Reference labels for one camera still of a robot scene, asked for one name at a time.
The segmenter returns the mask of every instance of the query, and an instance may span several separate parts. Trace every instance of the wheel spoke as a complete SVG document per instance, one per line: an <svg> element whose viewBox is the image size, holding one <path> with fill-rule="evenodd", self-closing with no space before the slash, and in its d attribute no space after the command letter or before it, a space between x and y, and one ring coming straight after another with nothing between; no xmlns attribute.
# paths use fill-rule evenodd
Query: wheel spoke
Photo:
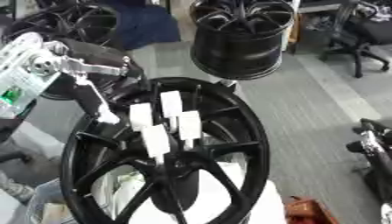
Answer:
<svg viewBox="0 0 392 224"><path fill-rule="evenodd" d="M184 151L180 159L189 164L194 171L205 170L213 175L228 191L232 205L248 204L246 196L238 189L230 177L222 170L216 161L197 151Z"/></svg>
<svg viewBox="0 0 392 224"><path fill-rule="evenodd" d="M238 187L233 183L231 178L222 170L222 168L213 160L206 163L204 169L211 173L223 186L227 189L230 194L232 204L240 205L244 203L245 196L238 189Z"/></svg>
<svg viewBox="0 0 392 224"><path fill-rule="evenodd" d="M223 143L216 145L209 145L207 149L211 152L213 158L225 156L230 153L243 152L247 155L252 155L258 151L259 142L248 143Z"/></svg>
<svg viewBox="0 0 392 224"><path fill-rule="evenodd" d="M141 173L150 173L151 169L154 169L155 164L148 159L139 157L124 157L125 153L119 153L108 161L98 165L92 171L89 171L86 175L76 181L75 190L82 195L90 194L91 186L98 178L122 165L132 165Z"/></svg>
<svg viewBox="0 0 392 224"><path fill-rule="evenodd" d="M174 208L174 215L176 216L177 222L179 224L187 224L186 217L184 216L184 210L179 202L179 197L173 188L173 183L171 180L168 181L166 192L168 196L168 204L170 207Z"/></svg>
<svg viewBox="0 0 392 224"><path fill-rule="evenodd" d="M105 136L97 136L95 134L90 134L87 132L78 132L76 133L76 137L83 141L101 144L113 151L117 151L120 149L120 143L113 138L108 138Z"/></svg>
<svg viewBox="0 0 392 224"><path fill-rule="evenodd" d="M216 109L214 111L211 112L207 112L205 114L201 114L201 120L205 121L205 120L213 120L214 118L217 117L222 117L222 116L232 116L235 113L239 112L239 109L237 106L234 107L230 107L230 108L220 108L220 109Z"/></svg>
<svg viewBox="0 0 392 224"><path fill-rule="evenodd" d="M135 197L115 218L115 224L126 224L129 222L133 213L149 198L154 191L155 183L145 183L142 189L137 192Z"/></svg>
<svg viewBox="0 0 392 224"><path fill-rule="evenodd" d="M151 110L152 110L152 119L154 123L161 123L161 116L159 115L158 111L160 111L160 88L161 83L157 82L152 87L152 95L150 98L151 101Z"/></svg>
<svg viewBox="0 0 392 224"><path fill-rule="evenodd" d="M201 103L200 92L201 92L201 85L197 85L192 95L192 109L197 110L199 104Z"/></svg>

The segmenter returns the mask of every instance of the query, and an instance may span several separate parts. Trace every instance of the office chair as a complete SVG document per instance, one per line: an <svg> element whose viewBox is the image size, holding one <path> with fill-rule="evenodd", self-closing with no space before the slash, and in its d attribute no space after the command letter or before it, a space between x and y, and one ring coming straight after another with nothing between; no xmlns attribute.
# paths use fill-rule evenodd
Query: office chair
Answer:
<svg viewBox="0 0 392 224"><path fill-rule="evenodd" d="M355 13L358 5L372 9L369 16ZM327 60L332 54L350 54L355 62L355 78L361 78L361 58L367 57L382 62L382 71L389 70L389 61L370 51L370 46L383 46L392 44L392 21L374 22L371 18L377 13L377 8L361 0L346 0L339 7L332 29L328 49L320 56Z"/></svg>

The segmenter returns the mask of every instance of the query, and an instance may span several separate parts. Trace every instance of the wheel rim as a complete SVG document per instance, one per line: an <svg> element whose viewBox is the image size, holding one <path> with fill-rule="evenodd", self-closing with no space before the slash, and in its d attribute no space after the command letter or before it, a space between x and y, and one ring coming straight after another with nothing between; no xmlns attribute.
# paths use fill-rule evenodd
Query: wheel rim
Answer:
<svg viewBox="0 0 392 224"><path fill-rule="evenodd" d="M268 37L291 24L292 8L283 1L244 1L243 15L235 1L199 0L191 6L195 24L233 36Z"/></svg>
<svg viewBox="0 0 392 224"><path fill-rule="evenodd" d="M53 6L16 21L5 29L3 41L13 40L25 32L37 32L45 40L68 38L109 46L118 25L117 13L107 6Z"/></svg>
<svg viewBox="0 0 392 224"><path fill-rule="evenodd" d="M102 130L105 130L104 124L97 124L85 117L80 121L69 138L63 155L61 169L61 187L74 217L79 223L86 224L128 223L129 216L154 193L153 191L160 189L159 191L165 191L168 195L171 195L169 199L172 199L172 205L176 211L174 215L178 223L187 223L181 207L176 206L179 203L175 199L176 193L173 193L172 186L176 185L178 179L189 173L204 170L219 180L229 192L232 200L232 204L219 217L208 223L240 223L249 214L250 209L262 193L269 174L269 146L263 126L250 108L224 87L217 87L214 84L201 80L180 78L156 79L152 81L152 86L154 88L148 93L137 92L137 90L134 93L130 93L129 88L124 92L119 91L115 94L116 97L111 98L111 105L116 111L128 110L128 104L135 103L134 100L141 97L143 101L147 98L151 99L152 107L158 110L158 106L154 107L154 105L157 105L157 100L154 99L157 99L159 92L176 89L181 91L182 95L189 95L193 99L185 104L187 105L185 107L189 109L210 105L210 101L220 102L221 108L217 107L210 110L205 107L199 109L203 120L203 131L213 135L219 135L217 134L219 131L222 133L228 131L237 138L235 141L239 142L202 146L203 143L200 141L197 144L197 149L189 151L179 150L166 154L165 172L162 175L165 177L170 176L171 178L162 178L163 176L156 175L155 162L147 158L145 153L130 149L116 153L110 152L109 154L112 155L109 156L110 159L95 168L88 168L88 165L78 163L80 159L83 159L83 155L87 155L84 154L86 153L86 148L89 147L87 140L93 139L99 142L101 146L98 147L107 147L105 148L106 151L116 151L119 142L124 141L124 139L128 139L128 142L136 141L137 134L129 132L129 128L122 127L120 131L116 132L115 139L108 139L107 136L102 136L104 135ZM234 119L236 119L236 122L224 122ZM154 120L156 123L161 121L159 113L156 113ZM216 128L217 125L214 125L214 123L218 123L224 129ZM235 125L236 128L230 127L230 123ZM238 130L238 124L243 124L240 128L241 131ZM247 173L241 190L231 182L230 178L215 161L215 159L233 152L244 153L248 158ZM129 203L128 209L125 208L126 212L120 213L116 220L112 220L97 206L94 198L91 196L90 186L108 170L113 170L120 165L134 166L145 176L146 183Z"/></svg>
<svg viewBox="0 0 392 224"><path fill-rule="evenodd" d="M280 66L282 35L293 9L280 0L197 0L191 55L202 71L228 80L253 80Z"/></svg>

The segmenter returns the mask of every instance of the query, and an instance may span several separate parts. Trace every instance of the white block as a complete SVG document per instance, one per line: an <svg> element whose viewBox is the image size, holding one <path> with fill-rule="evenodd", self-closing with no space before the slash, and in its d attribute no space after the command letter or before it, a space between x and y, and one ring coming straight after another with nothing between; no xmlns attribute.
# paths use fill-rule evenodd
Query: white block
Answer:
<svg viewBox="0 0 392 224"><path fill-rule="evenodd" d="M178 117L179 137L181 140L201 138L201 120L199 111L182 112Z"/></svg>
<svg viewBox="0 0 392 224"><path fill-rule="evenodd" d="M161 94L164 117L179 116L182 113L182 100L179 91L170 91Z"/></svg>
<svg viewBox="0 0 392 224"><path fill-rule="evenodd" d="M163 124L142 130L142 137L149 156L163 163L163 155L170 152L169 137Z"/></svg>
<svg viewBox="0 0 392 224"><path fill-rule="evenodd" d="M149 102L129 106L130 125L134 131L152 126L152 109Z"/></svg>

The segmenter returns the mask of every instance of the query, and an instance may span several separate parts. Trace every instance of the chair wheel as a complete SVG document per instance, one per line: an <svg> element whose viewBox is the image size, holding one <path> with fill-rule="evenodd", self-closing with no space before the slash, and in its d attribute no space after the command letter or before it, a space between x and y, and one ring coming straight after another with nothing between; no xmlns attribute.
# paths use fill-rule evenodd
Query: chair wheel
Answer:
<svg viewBox="0 0 392 224"><path fill-rule="evenodd" d="M28 163L30 163L32 161L32 157L31 156L27 156L27 155L21 157L20 159L22 160L22 162L24 164L28 164Z"/></svg>
<svg viewBox="0 0 392 224"><path fill-rule="evenodd" d="M387 72L389 70L389 65L385 65L381 68L383 72Z"/></svg>
<svg viewBox="0 0 392 224"><path fill-rule="evenodd" d="M356 73L355 78L359 79L363 77L363 73Z"/></svg>
<svg viewBox="0 0 392 224"><path fill-rule="evenodd" d="M328 58L328 57L327 57L325 54L321 54L321 55L318 57L318 59L321 60L321 61L326 61L327 58Z"/></svg>

